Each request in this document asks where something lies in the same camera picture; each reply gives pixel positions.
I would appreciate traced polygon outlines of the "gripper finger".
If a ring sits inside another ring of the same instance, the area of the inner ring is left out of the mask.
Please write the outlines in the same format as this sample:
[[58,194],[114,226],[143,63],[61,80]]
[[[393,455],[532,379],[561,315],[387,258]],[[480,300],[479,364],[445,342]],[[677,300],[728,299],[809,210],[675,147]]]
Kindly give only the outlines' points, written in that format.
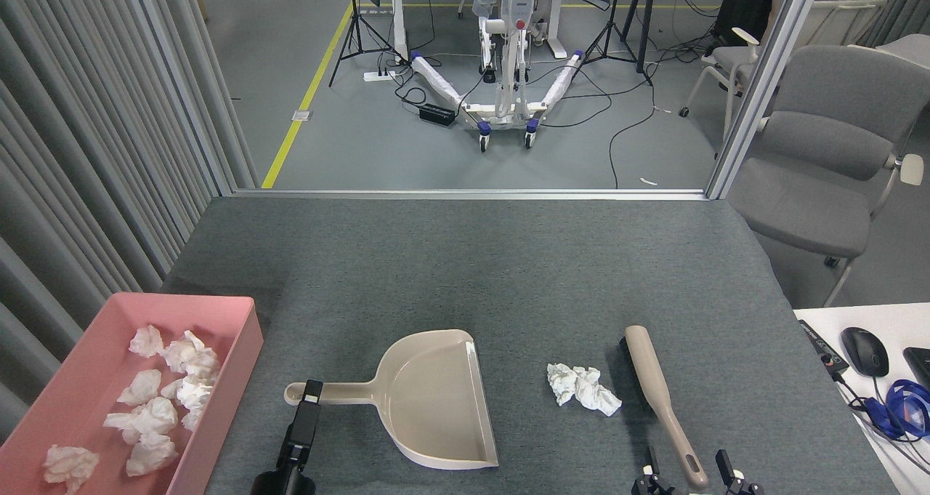
[[764,494],[761,484],[749,481],[743,472],[734,468],[725,449],[716,452],[716,464],[721,481],[724,483],[724,494]]
[[283,393],[286,402],[298,408],[277,459],[277,466],[285,469],[288,475],[295,471],[300,473],[308,461],[322,412],[322,391],[323,383],[310,379],[305,383],[292,383]]
[[631,494],[668,494],[668,486],[660,476],[652,446],[648,446],[647,455],[647,461],[642,465],[642,474],[632,483]]

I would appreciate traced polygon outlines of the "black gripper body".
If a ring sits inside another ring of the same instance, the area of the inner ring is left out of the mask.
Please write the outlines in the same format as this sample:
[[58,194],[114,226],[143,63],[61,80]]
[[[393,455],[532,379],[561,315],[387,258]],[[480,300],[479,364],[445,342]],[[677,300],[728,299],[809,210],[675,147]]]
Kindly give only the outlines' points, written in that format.
[[316,492],[315,482],[297,469],[276,469],[255,477],[251,494],[309,494]]

